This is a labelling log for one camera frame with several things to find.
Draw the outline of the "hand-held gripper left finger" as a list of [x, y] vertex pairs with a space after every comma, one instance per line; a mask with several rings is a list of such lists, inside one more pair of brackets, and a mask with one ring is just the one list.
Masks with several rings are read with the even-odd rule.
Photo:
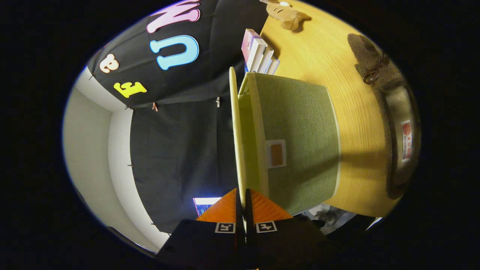
[[241, 270], [245, 231], [233, 189], [197, 219], [183, 219], [156, 254], [168, 270]]

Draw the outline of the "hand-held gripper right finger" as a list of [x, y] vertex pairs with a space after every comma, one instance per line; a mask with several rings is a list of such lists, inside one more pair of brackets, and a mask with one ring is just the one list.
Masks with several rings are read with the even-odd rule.
[[246, 256], [249, 269], [318, 270], [334, 256], [334, 245], [308, 217], [247, 189]]

